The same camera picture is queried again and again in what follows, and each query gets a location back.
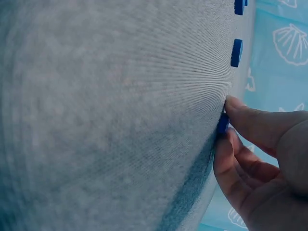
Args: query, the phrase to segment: gray fabric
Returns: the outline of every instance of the gray fabric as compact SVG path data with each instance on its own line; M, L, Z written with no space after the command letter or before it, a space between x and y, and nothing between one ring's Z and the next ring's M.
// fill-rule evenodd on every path
M175 230L242 81L233 2L0 4L0 230Z

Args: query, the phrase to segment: finger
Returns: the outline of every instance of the finger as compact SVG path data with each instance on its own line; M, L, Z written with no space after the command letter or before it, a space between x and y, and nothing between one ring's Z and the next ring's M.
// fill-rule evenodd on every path
M280 174L279 168L269 163L263 162L246 147L243 147L241 151L235 155L235 158L242 169L249 176L261 182L270 182Z
M295 125L308 120L305 111L270 113L248 108L235 97L228 96L225 105L231 124L247 140L266 153L276 156L280 138Z
M233 159L233 146L229 139L220 140L216 148L214 173L230 204L237 211L240 211L243 202L251 192L251 188L238 175Z
M236 156L244 148L244 145L234 129L232 128L228 129L227 136L230 138L231 143L233 144L233 153L234 153L234 156ZM259 180L254 179L251 176L249 176L242 169L242 167L240 166L239 162L237 161L235 157L233 159L233 162L234 162L238 175L250 188L255 189L257 187L260 187L263 184Z
M245 182L251 189L256 189L260 186L262 186L264 183L252 178L251 176L249 176L241 167L241 165L239 164L239 162L237 161L237 159L234 157L234 166L235 169L237 171L237 174L240 176L240 178L242 179L243 182Z

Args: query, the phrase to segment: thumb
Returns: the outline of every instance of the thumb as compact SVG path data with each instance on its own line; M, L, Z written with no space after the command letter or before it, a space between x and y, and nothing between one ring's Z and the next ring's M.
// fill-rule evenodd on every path
M276 157L280 138L291 128L308 121L306 111L271 113L251 109L235 97L227 96L226 112L234 128L248 141Z

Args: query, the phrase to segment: fingernail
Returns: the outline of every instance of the fingernail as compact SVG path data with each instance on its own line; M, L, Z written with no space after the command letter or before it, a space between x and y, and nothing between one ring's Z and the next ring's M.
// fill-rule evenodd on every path
M246 106L242 101L240 101L238 98L235 98L233 96L227 95L226 103L229 104L231 107L235 109L239 109L243 106Z

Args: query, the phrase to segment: light blue background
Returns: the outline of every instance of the light blue background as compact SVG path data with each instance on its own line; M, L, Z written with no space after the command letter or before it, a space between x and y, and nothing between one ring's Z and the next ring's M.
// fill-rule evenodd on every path
M294 1L289 0L289 4L295 6ZM247 83L250 87L254 85L255 91L246 90L244 95L244 102L250 107L271 112L277 112L280 107L285 111L294 111L303 103L304 107L300 109L308 108L308 64L294 65L286 62L279 55L273 37L274 31L289 27L290 24L308 34L308 1L296 0L296 5L296 8L290 7L279 0L257 1L251 72L247 74ZM285 54L289 44L286 42L286 47L279 46L278 48ZM304 46L302 57L308 57L308 49L305 50ZM246 146L252 145L243 138L242 140ZM263 160L278 165L276 159L257 147L254 152ZM217 186L198 231L247 230L232 224L228 218L230 209L230 204Z

